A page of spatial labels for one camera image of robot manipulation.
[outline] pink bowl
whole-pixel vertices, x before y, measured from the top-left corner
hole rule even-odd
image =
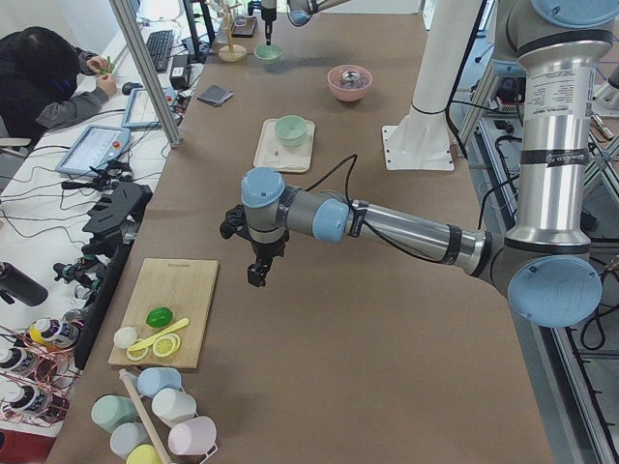
[[[346,71],[357,71],[361,75],[362,80],[365,81],[363,87],[346,88],[345,86],[341,86],[339,81],[341,80],[341,75]],[[343,102],[356,102],[362,99],[368,92],[371,86],[371,72],[356,65],[336,66],[327,73],[327,82],[329,83],[331,93],[336,99]]]

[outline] yellow knife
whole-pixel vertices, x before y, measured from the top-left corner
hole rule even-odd
[[[138,341],[137,343],[134,343],[132,346],[127,348],[127,351],[138,351],[138,350],[147,348],[151,346],[153,343],[155,343],[155,340],[157,340],[157,338],[159,338],[160,336],[169,334],[171,332],[176,332],[179,329],[183,329],[184,327],[188,326],[189,324],[190,324],[189,317],[184,317],[183,319],[179,319],[174,324],[172,324],[170,327],[163,329],[162,331],[157,332],[154,335],[149,336],[145,340],[141,340],[141,341]]]

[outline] person's hand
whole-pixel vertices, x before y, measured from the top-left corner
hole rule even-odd
[[[102,56],[93,56],[91,59],[86,61],[86,66],[95,74],[100,74],[102,72],[111,73],[111,65]]]
[[[106,92],[108,97],[112,97],[117,91],[116,81],[114,80],[114,77],[112,77],[112,74],[103,74],[98,76],[97,87]]]

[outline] keyboard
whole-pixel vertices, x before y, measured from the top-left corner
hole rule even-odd
[[[153,59],[155,70],[158,73],[165,73],[170,62],[170,48],[174,41],[174,31],[155,31],[151,32],[146,40],[146,48]]]

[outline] green lime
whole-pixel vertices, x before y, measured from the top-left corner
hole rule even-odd
[[[165,306],[156,307],[148,313],[146,324],[151,327],[164,327],[170,323],[173,315],[172,311]]]

